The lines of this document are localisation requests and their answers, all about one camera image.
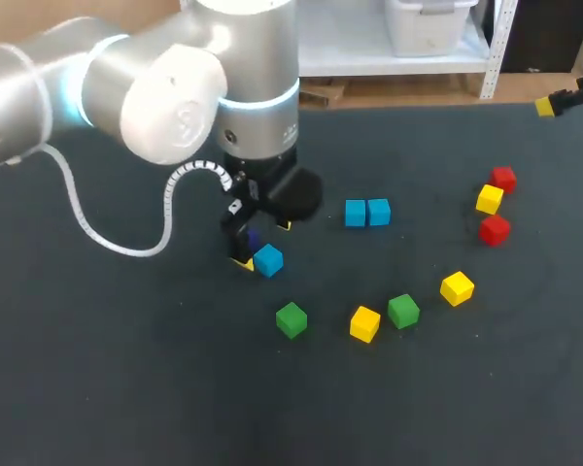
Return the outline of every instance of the dark gray mat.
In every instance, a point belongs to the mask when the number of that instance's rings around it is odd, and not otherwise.
[[[141,260],[84,235],[49,157],[0,170],[0,466],[583,465],[583,110],[312,113],[301,133],[326,201],[290,233],[266,222],[271,281],[224,257],[208,175]],[[58,146],[93,226],[157,241],[170,170],[93,133]],[[490,250],[473,204],[503,164],[513,235]],[[394,225],[343,229],[356,197],[388,197]],[[452,309],[457,270],[476,291]],[[403,292],[417,327],[348,335],[358,305],[385,316]],[[310,322],[293,342],[274,323],[291,300]]]

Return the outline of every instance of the yellow cube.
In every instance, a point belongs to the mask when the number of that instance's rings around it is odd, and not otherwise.
[[[380,325],[380,315],[364,306],[360,306],[350,321],[350,335],[371,343]]]
[[[475,284],[462,272],[456,272],[451,277],[443,280],[440,286],[440,294],[449,301],[449,304],[456,307],[473,295]]]
[[[485,212],[486,214],[490,214],[493,216],[498,211],[498,206],[501,205],[501,199],[503,198],[503,190],[490,186],[486,184],[482,192],[479,193],[479,197],[477,198],[477,207],[476,209],[481,212]]]

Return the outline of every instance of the white storage box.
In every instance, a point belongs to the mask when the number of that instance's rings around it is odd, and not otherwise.
[[[479,0],[386,0],[396,56],[448,55],[458,45],[468,13]]]

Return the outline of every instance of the white cable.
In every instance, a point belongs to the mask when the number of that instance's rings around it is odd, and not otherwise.
[[[175,192],[175,186],[177,186],[177,182],[183,175],[193,170],[209,170],[210,172],[214,172],[219,176],[225,191],[229,191],[232,185],[231,176],[223,167],[217,163],[203,160],[194,160],[182,165],[173,172],[173,174],[168,179],[168,182],[166,182],[166,188],[164,189],[163,196],[164,228],[162,230],[162,237],[160,238],[159,243],[157,243],[157,245],[149,250],[131,250],[108,241],[88,224],[85,218],[85,214],[82,212],[80,199],[78,199],[78,192],[76,191],[74,176],[63,154],[60,153],[57,148],[48,144],[41,145],[39,150],[42,150],[43,152],[50,155],[60,167],[60,170],[62,171],[63,177],[65,179],[67,194],[69,195],[69,201],[71,202],[71,208],[74,211],[74,216],[76,216],[78,224],[82,227],[90,239],[100,244],[104,248],[113,250],[119,254],[130,255],[132,257],[152,257],[162,252],[168,245],[173,230],[173,193]]]

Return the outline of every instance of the blue cube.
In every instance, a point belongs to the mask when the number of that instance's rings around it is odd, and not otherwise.
[[[369,210],[369,225],[384,226],[391,223],[391,207],[387,199],[372,199],[367,201]]]
[[[365,201],[346,201],[346,226],[365,226]]]
[[[283,268],[283,253],[272,245],[265,245],[253,256],[253,261],[257,270],[269,279]]]

